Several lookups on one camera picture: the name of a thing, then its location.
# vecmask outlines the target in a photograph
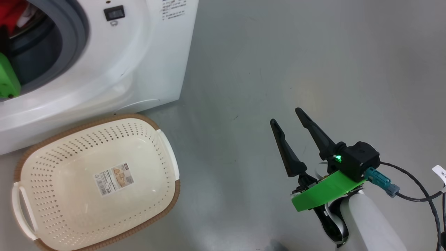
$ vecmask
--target green mount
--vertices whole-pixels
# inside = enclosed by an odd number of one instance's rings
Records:
[[[298,212],[312,209],[340,198],[364,182],[365,180],[354,182],[341,171],[336,171],[318,184],[293,197],[291,202]]]
[[[13,98],[20,95],[20,82],[8,58],[0,53],[0,98]]]

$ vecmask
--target basket handle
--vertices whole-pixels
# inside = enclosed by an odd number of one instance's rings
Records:
[[[33,228],[36,229],[36,219],[34,218],[34,214],[31,211],[30,203],[25,193],[25,188],[20,186],[19,182],[14,183],[14,186],[12,188],[12,208],[14,209],[14,214],[20,228],[23,230],[26,236],[34,241],[37,239],[37,236],[34,233],[34,230],[31,229],[28,222],[25,220],[25,216],[23,215],[22,207],[20,205],[20,192],[22,192],[23,199],[25,200],[25,205],[28,210],[29,217],[31,218]]]
[[[173,170],[175,171],[175,180],[180,179],[180,171],[178,170],[178,163],[177,159],[175,158],[175,154],[173,153],[172,146],[170,145],[169,140],[167,139],[166,135],[161,131],[161,129],[158,129],[157,132],[159,133],[165,147],[167,148],[167,152],[169,153],[170,160],[172,161]]]

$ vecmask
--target washing machine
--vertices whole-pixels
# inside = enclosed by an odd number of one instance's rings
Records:
[[[21,90],[0,100],[0,155],[180,97],[198,0],[29,3],[38,12],[9,40]]]

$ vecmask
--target gray floor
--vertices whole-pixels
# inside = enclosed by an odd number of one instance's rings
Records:
[[[334,245],[315,214],[297,213],[269,127],[277,119],[313,172],[302,107],[334,141],[371,143],[430,193],[446,166],[446,1],[201,1],[179,101],[143,112],[176,153],[182,190],[171,213],[107,251],[320,251]],[[0,158],[0,249],[37,250],[9,205],[21,151]],[[387,167],[404,194],[417,186]],[[408,250],[433,250],[426,203],[365,192]],[[438,210],[440,201],[436,200]]]

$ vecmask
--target white basket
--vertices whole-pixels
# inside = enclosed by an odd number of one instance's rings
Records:
[[[20,227],[40,248],[60,251],[95,250],[143,229],[172,209],[180,184],[169,141],[138,114],[83,125],[33,146],[15,181],[12,204]]]

